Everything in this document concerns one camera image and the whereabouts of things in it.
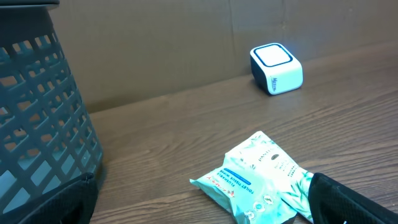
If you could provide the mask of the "teal plastic packet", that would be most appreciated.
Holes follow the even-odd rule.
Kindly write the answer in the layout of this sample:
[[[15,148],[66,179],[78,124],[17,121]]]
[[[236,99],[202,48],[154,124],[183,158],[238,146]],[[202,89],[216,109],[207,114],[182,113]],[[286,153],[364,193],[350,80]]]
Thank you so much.
[[[273,180],[232,163],[190,183],[232,214],[236,223],[287,223],[297,215]]]

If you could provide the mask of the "white barcode scanner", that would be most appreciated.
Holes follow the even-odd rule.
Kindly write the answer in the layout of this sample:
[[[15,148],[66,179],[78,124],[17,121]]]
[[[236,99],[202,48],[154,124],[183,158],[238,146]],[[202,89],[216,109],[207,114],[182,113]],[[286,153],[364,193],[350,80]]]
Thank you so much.
[[[254,80],[268,95],[279,95],[302,86],[302,64],[282,44],[261,45],[253,48],[249,55]]]

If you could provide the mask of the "grey plastic mesh basket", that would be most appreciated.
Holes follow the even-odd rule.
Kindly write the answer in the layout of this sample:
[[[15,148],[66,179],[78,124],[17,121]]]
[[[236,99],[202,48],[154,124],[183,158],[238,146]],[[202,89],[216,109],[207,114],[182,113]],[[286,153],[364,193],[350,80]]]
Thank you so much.
[[[103,148],[49,14],[58,5],[1,2],[1,213],[101,167]]]

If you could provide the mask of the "white bamboo print tube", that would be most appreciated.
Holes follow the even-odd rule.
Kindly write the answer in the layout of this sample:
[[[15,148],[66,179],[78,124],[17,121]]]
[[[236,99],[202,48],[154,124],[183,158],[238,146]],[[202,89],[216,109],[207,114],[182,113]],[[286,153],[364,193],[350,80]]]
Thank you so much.
[[[262,131],[254,133],[226,153],[225,158],[248,171],[269,179],[281,198],[308,221],[313,216],[308,201],[313,173],[301,168]]]

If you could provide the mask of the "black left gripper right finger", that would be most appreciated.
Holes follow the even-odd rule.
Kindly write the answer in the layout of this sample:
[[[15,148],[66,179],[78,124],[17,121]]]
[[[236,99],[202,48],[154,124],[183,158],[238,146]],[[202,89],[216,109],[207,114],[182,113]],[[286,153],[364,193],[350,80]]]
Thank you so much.
[[[397,224],[397,214],[332,178],[316,173],[308,191],[314,224]]]

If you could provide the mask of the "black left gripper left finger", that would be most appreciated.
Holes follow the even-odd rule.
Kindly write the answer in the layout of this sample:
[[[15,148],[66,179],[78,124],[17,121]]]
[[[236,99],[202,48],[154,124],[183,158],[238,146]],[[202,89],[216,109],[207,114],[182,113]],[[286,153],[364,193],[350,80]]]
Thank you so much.
[[[1,224],[89,223],[98,199],[95,175],[86,172],[1,215]]]

